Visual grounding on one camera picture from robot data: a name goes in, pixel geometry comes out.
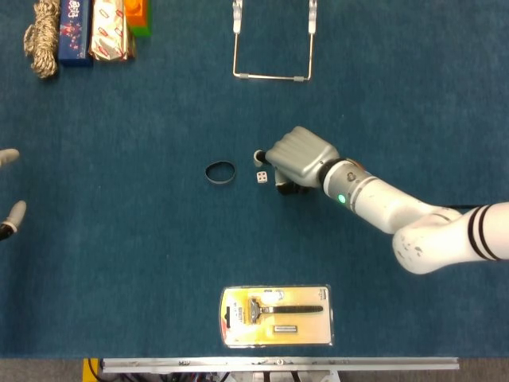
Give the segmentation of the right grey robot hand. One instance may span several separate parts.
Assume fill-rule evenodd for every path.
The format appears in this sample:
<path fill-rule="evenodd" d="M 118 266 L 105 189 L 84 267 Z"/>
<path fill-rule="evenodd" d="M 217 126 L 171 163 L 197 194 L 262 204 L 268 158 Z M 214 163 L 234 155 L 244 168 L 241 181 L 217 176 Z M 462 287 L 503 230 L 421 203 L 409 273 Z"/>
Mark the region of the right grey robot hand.
<path fill-rule="evenodd" d="M 312 131 L 297 126 L 269 150 L 256 150 L 254 165 L 271 166 L 277 191 L 282 195 L 307 193 L 322 186 L 320 173 L 339 161 L 338 150 Z"/>

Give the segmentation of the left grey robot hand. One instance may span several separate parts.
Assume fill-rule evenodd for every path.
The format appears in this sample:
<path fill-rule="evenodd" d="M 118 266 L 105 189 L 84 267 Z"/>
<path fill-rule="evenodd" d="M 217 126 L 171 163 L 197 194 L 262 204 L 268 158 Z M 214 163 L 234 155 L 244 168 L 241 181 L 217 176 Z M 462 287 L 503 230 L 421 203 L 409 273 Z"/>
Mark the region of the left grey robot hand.
<path fill-rule="evenodd" d="M 1 150 L 1 166 L 14 162 L 20 156 L 16 149 Z M 13 234 L 17 233 L 21 227 L 21 223 L 26 213 L 26 202 L 16 202 L 10 210 L 8 216 L 1 221 L 1 240 L 9 239 Z"/>

